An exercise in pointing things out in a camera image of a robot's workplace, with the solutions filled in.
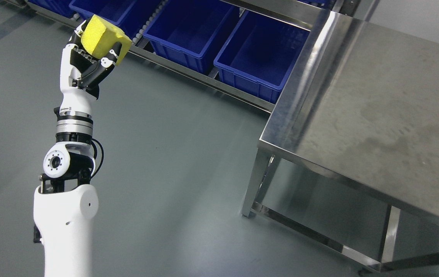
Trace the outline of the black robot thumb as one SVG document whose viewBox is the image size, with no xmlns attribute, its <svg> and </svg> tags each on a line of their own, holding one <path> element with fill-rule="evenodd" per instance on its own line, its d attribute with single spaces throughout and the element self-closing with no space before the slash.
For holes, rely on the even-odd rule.
<svg viewBox="0 0 439 277">
<path fill-rule="evenodd" d="M 122 43 L 116 42 L 103 58 L 92 63 L 92 65 L 83 72 L 84 89 L 94 89 L 113 71 L 116 67 L 121 49 Z"/>
</svg>

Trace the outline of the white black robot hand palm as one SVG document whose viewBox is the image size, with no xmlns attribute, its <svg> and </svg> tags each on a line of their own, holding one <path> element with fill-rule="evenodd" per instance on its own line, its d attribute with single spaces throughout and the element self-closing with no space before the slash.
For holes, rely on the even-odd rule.
<svg viewBox="0 0 439 277">
<path fill-rule="evenodd" d="M 99 84 L 106 78 L 106 67 L 86 52 L 81 42 L 82 32 L 74 30 L 63 49 L 60 66 L 60 90 L 79 89 L 96 100 Z"/>
</svg>

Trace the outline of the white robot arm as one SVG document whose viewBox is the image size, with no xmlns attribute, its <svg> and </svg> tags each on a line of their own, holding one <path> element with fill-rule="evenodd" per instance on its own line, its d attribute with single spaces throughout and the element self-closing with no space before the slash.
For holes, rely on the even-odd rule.
<svg viewBox="0 0 439 277">
<path fill-rule="evenodd" d="M 116 67 L 122 44 L 116 42 L 102 57 L 82 44 L 77 28 L 62 51 L 55 144 L 42 160 L 40 186 L 34 192 L 34 242 L 45 249 L 45 277 L 93 275 L 93 223 L 99 200 L 91 179 L 99 166 L 93 150 L 92 103 L 99 84 Z"/>
</svg>

